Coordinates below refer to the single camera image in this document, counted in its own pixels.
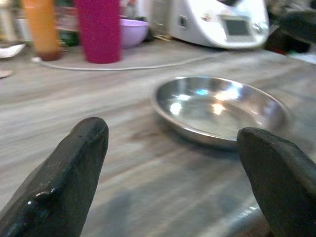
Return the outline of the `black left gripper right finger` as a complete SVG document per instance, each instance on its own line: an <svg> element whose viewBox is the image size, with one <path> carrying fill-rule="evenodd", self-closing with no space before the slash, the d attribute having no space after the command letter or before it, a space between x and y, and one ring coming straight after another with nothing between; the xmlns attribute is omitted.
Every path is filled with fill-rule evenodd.
<svg viewBox="0 0 316 237"><path fill-rule="evenodd" d="M276 237L316 235L316 164L294 143L245 127L237 151L253 194Z"/></svg>

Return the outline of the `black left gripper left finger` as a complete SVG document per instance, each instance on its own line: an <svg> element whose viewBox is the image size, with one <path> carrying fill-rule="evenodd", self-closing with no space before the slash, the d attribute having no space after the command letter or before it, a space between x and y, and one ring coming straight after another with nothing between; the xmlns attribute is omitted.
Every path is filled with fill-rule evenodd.
<svg viewBox="0 0 316 237"><path fill-rule="evenodd" d="M85 118L15 191L0 212L3 237L78 237L108 149L109 128Z"/></svg>

